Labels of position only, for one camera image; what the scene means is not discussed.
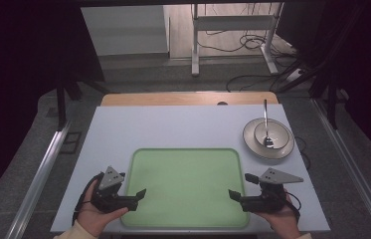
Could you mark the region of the metal spoon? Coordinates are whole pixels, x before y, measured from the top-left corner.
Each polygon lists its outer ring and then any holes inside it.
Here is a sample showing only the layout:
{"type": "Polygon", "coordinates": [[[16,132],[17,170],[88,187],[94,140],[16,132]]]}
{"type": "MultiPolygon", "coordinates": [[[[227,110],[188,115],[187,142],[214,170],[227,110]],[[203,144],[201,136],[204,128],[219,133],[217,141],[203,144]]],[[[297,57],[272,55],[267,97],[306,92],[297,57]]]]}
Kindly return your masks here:
{"type": "Polygon", "coordinates": [[[268,117],[268,101],[267,100],[264,100],[264,118],[265,118],[265,130],[266,130],[264,146],[266,148],[273,148],[274,142],[269,136],[269,117],[268,117]]]}

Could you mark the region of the person's right hand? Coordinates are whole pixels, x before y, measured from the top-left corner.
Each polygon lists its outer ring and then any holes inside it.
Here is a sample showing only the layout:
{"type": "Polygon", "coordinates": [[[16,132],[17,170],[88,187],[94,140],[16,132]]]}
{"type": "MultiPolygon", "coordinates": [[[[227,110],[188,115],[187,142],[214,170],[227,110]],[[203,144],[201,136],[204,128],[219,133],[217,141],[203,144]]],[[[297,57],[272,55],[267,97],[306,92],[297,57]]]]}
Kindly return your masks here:
{"type": "Polygon", "coordinates": [[[296,217],[287,205],[281,211],[274,213],[257,212],[257,215],[270,224],[280,239],[297,239],[301,236],[296,217]]]}

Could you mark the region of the black curtain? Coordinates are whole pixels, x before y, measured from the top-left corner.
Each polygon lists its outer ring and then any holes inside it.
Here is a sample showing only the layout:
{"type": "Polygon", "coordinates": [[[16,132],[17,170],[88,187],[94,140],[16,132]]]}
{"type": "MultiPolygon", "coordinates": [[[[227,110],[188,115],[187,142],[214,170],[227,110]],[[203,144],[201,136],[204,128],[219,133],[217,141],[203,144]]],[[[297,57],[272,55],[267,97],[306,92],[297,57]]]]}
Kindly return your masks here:
{"type": "Polygon", "coordinates": [[[39,98],[103,79],[83,12],[62,0],[0,0],[0,177],[24,140],[39,98]]]}
{"type": "Polygon", "coordinates": [[[364,8],[324,73],[348,95],[346,110],[371,140],[371,0],[297,0],[286,2],[277,34],[315,68],[331,52],[357,3],[364,8]]]}

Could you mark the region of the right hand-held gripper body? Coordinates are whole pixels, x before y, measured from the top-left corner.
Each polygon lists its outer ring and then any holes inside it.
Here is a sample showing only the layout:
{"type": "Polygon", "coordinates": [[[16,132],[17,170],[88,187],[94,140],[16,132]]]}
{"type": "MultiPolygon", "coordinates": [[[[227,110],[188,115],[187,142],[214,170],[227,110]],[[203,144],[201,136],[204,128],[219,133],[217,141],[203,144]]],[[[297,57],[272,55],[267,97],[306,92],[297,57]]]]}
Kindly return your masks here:
{"type": "Polygon", "coordinates": [[[298,210],[286,199],[284,185],[287,183],[300,183],[303,179],[278,169],[268,168],[261,176],[258,176],[261,188],[259,196],[243,196],[240,203],[245,212],[274,213],[281,211],[287,205],[294,213],[298,210]]]}

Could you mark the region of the aluminium rail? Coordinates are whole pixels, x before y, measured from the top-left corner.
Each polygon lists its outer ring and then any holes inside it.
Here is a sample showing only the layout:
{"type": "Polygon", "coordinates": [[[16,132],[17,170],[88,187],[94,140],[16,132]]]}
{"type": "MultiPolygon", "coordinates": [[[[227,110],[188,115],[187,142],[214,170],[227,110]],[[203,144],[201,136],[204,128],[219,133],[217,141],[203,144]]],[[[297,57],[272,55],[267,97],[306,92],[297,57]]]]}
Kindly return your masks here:
{"type": "Polygon", "coordinates": [[[330,137],[331,142],[336,148],[339,154],[339,158],[344,164],[346,171],[348,172],[352,182],[354,183],[355,187],[357,188],[359,192],[360,197],[364,201],[364,204],[366,205],[366,208],[369,214],[371,215],[371,186],[370,184],[367,182],[363,173],[359,169],[352,153],[347,147],[340,132],[337,129],[334,129],[332,124],[328,121],[328,118],[326,115],[326,109],[321,104],[321,101],[317,99],[311,99],[310,101],[313,107],[315,108],[316,113],[319,116],[321,123],[323,124],[323,127],[325,128],[328,136],[330,137]]]}
{"type": "Polygon", "coordinates": [[[72,121],[68,119],[54,133],[38,170],[4,239],[22,239],[71,124],[72,121]]]}

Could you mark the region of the white cabinet panel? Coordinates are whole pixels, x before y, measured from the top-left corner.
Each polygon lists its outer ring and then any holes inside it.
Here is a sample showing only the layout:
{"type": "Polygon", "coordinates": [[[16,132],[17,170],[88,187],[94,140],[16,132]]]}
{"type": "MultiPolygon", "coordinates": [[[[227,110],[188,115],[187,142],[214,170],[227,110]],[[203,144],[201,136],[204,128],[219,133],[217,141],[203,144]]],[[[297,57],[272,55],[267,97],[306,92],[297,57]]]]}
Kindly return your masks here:
{"type": "Polygon", "coordinates": [[[99,56],[168,52],[162,5],[88,7],[82,13],[99,56]]]}

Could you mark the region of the white table board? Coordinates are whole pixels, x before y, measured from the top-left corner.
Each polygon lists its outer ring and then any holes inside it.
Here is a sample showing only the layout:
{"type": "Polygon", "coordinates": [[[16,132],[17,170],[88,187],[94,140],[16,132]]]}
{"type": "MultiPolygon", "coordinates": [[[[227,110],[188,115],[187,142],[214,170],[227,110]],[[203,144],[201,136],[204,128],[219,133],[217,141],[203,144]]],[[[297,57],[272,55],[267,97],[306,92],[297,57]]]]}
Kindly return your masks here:
{"type": "MultiPolygon", "coordinates": [[[[263,174],[276,168],[299,176],[303,182],[292,183],[287,190],[295,194],[301,205],[298,225],[308,232],[326,231],[326,221],[304,162],[297,150],[279,160],[264,159],[247,147],[243,139],[245,125],[264,115],[261,105],[239,106],[157,106],[99,107],[83,144],[62,203],[51,227],[64,232],[71,227],[75,205],[89,180],[111,165],[125,172],[120,188],[126,194],[128,174],[134,153],[142,148],[231,148],[240,158],[246,195],[259,193],[259,188],[247,182],[245,173],[263,174]]],[[[268,116],[287,124],[280,105],[268,107],[268,116]]],[[[118,234],[251,234],[270,231],[261,217],[249,214],[242,228],[144,228],[128,227],[121,218],[109,223],[105,230],[118,234]]]]}

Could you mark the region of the person's left hand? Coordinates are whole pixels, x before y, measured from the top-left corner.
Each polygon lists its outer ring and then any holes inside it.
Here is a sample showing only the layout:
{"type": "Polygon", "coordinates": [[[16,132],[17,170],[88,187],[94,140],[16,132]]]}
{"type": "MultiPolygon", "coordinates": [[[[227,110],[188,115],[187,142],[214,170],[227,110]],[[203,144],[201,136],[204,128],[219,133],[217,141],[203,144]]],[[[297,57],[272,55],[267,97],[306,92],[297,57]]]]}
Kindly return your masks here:
{"type": "Polygon", "coordinates": [[[98,237],[108,223],[126,214],[128,209],[124,207],[106,214],[100,212],[91,204],[95,185],[96,181],[94,180],[86,191],[77,221],[93,237],[98,237]]]}

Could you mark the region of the green tray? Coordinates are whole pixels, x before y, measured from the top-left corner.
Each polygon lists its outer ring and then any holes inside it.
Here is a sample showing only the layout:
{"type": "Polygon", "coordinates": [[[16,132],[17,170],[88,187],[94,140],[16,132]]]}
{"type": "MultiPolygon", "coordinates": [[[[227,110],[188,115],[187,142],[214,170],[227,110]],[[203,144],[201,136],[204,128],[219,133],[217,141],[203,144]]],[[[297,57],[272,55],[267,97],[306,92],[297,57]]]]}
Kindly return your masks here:
{"type": "Polygon", "coordinates": [[[231,148],[142,148],[132,158],[125,193],[146,194],[121,218],[128,227],[242,228],[249,214],[229,196],[245,192],[231,148]]]}

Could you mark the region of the white bowl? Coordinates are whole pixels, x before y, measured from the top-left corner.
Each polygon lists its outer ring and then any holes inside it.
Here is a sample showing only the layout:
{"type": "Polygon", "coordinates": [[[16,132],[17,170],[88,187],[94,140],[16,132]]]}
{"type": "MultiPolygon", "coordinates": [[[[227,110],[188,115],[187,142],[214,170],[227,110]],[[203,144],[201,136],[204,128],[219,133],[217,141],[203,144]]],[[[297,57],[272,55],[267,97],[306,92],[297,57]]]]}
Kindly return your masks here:
{"type": "MultiPolygon", "coordinates": [[[[286,127],[282,123],[272,119],[269,119],[269,136],[274,142],[274,147],[268,149],[282,149],[289,142],[289,133],[286,127]]],[[[259,145],[265,147],[264,139],[266,137],[266,130],[264,120],[256,125],[254,137],[259,145]]]]}

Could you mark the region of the white desk frame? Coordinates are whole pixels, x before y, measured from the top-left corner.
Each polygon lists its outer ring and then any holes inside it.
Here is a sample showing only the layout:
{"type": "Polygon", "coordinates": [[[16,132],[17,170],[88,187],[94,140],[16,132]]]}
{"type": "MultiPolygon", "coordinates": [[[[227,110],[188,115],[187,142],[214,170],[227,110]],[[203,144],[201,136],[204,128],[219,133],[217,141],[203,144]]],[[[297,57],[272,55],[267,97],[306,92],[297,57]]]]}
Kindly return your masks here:
{"type": "Polygon", "coordinates": [[[203,31],[265,31],[265,41],[261,44],[261,52],[272,75],[278,74],[277,66],[272,58],[271,48],[277,29],[282,2],[278,3],[272,15],[240,15],[240,16],[200,16],[198,5],[192,4],[193,45],[191,54],[191,74],[198,77],[199,70],[199,44],[198,34],[203,31]]]}

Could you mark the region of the wooden table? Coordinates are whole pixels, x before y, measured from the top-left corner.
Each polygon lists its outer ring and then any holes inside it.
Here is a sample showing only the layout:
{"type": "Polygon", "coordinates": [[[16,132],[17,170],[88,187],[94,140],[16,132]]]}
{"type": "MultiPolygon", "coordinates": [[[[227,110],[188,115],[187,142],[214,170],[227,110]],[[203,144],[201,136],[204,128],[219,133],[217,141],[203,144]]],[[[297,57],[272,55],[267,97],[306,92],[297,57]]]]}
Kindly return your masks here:
{"type": "Polygon", "coordinates": [[[261,105],[264,101],[277,104],[278,98],[271,92],[177,92],[108,94],[102,98],[103,107],[114,106],[216,106],[261,105]]]}

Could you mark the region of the black floor bracket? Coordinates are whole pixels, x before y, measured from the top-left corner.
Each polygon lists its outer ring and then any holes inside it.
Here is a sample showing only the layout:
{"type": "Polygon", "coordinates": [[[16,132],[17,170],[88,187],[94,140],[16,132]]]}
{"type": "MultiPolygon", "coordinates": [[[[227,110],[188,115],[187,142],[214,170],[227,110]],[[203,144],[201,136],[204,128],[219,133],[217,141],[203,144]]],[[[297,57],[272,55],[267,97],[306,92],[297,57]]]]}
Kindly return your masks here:
{"type": "Polygon", "coordinates": [[[80,131],[68,132],[60,149],[60,154],[75,154],[79,148],[82,133],[80,131]]]}

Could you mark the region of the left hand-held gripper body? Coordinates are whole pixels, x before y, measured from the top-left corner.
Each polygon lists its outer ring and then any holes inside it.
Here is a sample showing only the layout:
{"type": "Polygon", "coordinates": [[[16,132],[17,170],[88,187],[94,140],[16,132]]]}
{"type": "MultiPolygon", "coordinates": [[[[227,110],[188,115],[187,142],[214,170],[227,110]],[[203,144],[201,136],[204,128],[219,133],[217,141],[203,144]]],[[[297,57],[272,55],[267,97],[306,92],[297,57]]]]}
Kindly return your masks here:
{"type": "Polygon", "coordinates": [[[118,194],[123,180],[124,177],[111,166],[100,173],[93,190],[92,205],[103,213],[110,213],[124,207],[129,211],[135,211],[138,206],[136,197],[118,194]]]}

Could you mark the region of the black metal stand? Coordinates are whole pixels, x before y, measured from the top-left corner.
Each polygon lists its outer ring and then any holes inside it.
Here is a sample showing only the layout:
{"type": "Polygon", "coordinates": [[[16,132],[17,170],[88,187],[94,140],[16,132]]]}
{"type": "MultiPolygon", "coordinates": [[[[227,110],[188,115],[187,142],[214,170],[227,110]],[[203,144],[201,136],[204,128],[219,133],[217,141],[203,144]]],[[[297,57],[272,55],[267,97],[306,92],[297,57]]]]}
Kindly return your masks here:
{"type": "Polygon", "coordinates": [[[79,101],[82,98],[83,93],[80,89],[79,83],[84,83],[104,95],[110,93],[109,89],[99,85],[97,82],[92,81],[89,78],[81,76],[80,74],[68,73],[66,76],[64,74],[59,74],[56,79],[58,131],[62,131],[68,123],[65,94],[68,94],[74,101],[79,101]]]}

